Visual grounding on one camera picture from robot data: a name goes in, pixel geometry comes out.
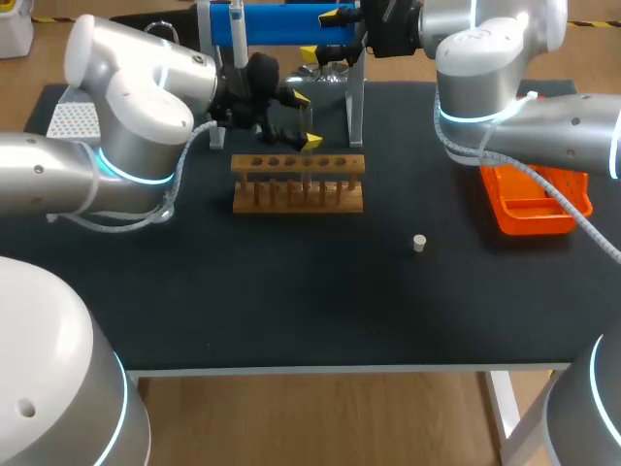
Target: cable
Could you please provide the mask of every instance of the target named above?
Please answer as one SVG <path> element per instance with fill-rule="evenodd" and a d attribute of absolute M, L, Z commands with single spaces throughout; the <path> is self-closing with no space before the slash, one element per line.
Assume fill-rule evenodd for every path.
<path fill-rule="evenodd" d="M 580 225 L 580 227 L 586 232 L 587 235 L 593 239 L 597 243 L 597 245 L 604 250 L 606 254 L 608 254 L 616 263 L 621 264 L 621 251 L 618 250 L 609 240 L 607 240 L 602 233 L 598 231 L 598 229 L 593 226 L 593 224 L 586 219 L 586 217 L 576 208 L 573 204 L 565 197 L 561 191 L 559 191 L 552 183 L 542 177 L 535 170 L 530 168 L 528 165 L 515 160 L 503 153 L 493 152 L 490 150 L 476 150 L 472 148 L 467 148 L 465 146 L 460 146 L 458 144 L 453 143 L 450 139 L 446 137 L 444 132 L 442 131 L 440 124 L 440 94 L 436 89 L 436 100 L 434 103 L 434 126 L 436 128 L 436 134 L 440 141 L 444 144 L 444 147 L 447 150 L 457 151 L 465 156 L 470 157 L 479 157 L 482 159 L 488 159 L 494 162 L 501 162 L 506 165 L 511 165 L 513 168 L 521 171 L 522 173 L 531 177 L 539 186 L 547 191 L 547 193 L 552 196 L 561 206 L 565 209 L 575 221 Z"/>
<path fill-rule="evenodd" d="M 135 219 L 135 218 L 144 216 L 144 218 L 141 221 L 137 221 L 136 223 L 130 223 L 129 225 L 108 226 L 108 225 L 102 225 L 99 223 L 95 223 L 94 221 L 87 220 L 86 218 L 82 218 L 81 216 L 78 216 L 76 214 L 61 214 L 60 216 L 63 216 L 73 221 L 74 223 L 77 223 L 78 225 L 83 226 L 84 228 L 97 231 L 99 233 L 126 233 L 129 231 L 139 230 L 141 228 L 144 228 L 145 226 L 151 225 L 152 223 L 166 221 L 172 216 L 175 210 L 175 201 L 177 200 L 177 196 L 179 195 L 179 191 L 181 187 L 183 165 L 185 163 L 185 157 L 187 156 L 187 152 L 190 146 L 201 133 L 204 133 L 205 131 L 208 131 L 215 127 L 217 127 L 216 121 L 208 121 L 198 126 L 189 135 L 189 137 L 187 138 L 187 142 L 185 143 L 185 147 L 183 148 L 183 151 L 181 152 L 179 162 L 177 163 L 177 168 L 175 170 L 175 177 L 173 180 L 173 186 L 171 187 L 170 191 L 164 194 L 163 204 L 161 205 L 161 207 L 156 208 L 150 214 L 146 214 L 146 215 L 143 215 L 143 214 L 133 215 L 133 214 L 123 214 L 123 213 L 110 213 L 110 212 L 94 213 L 100 216 L 107 216 L 111 218 L 122 218 L 122 219 Z"/>

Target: wooden test tube rack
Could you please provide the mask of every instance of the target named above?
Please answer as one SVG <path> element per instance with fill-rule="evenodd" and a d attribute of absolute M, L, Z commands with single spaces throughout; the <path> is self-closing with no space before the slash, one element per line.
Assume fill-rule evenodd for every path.
<path fill-rule="evenodd" d="M 364 155 L 233 155 L 236 214 L 362 213 L 360 175 Z M 291 174 L 286 182 L 248 180 L 248 175 Z M 347 174 L 346 181 L 300 181 L 300 174 Z"/>

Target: white cylinder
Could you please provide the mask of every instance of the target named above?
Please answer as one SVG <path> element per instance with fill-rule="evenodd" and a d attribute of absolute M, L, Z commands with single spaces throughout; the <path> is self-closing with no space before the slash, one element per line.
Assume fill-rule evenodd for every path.
<path fill-rule="evenodd" d="M 414 236 L 414 251 L 422 252 L 425 249 L 425 245 L 427 244 L 427 238 L 423 235 Z"/>

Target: wooden peg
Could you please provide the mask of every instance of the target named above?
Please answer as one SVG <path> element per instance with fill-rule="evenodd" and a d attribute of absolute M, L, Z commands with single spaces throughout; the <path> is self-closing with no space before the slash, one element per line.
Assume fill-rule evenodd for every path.
<path fill-rule="evenodd" d="M 358 183 L 358 174 L 352 173 L 351 177 L 349 177 L 349 185 L 347 186 L 347 189 L 349 189 L 350 191 L 353 191 L 356 188 L 357 183 Z"/>
<path fill-rule="evenodd" d="M 287 180 L 287 206 L 293 204 L 293 180 Z"/>
<path fill-rule="evenodd" d="M 247 192 L 248 191 L 248 173 L 241 172 L 240 176 L 242 177 L 242 191 Z"/>
<path fill-rule="evenodd" d="M 276 204 L 276 178 L 270 179 L 270 205 Z"/>
<path fill-rule="evenodd" d="M 319 203 L 326 205 L 326 182 L 319 182 Z"/>
<path fill-rule="evenodd" d="M 341 193 L 343 192 L 343 182 L 337 182 L 337 206 L 341 204 Z"/>
<path fill-rule="evenodd" d="M 259 196 L 261 194 L 261 183 L 254 182 L 254 205 L 258 206 L 261 202 L 259 200 Z"/>
<path fill-rule="evenodd" d="M 304 203 L 308 204 L 309 203 L 309 181 L 308 180 L 302 181 L 302 191 L 304 192 Z"/>

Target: white container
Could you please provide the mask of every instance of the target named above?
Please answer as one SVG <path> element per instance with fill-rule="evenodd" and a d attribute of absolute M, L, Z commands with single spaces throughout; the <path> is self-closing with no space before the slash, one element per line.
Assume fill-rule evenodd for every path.
<path fill-rule="evenodd" d="M 32 0 L 14 0 L 13 5 L 0 5 L 0 58 L 24 56 L 30 52 L 34 35 L 31 10 Z"/>

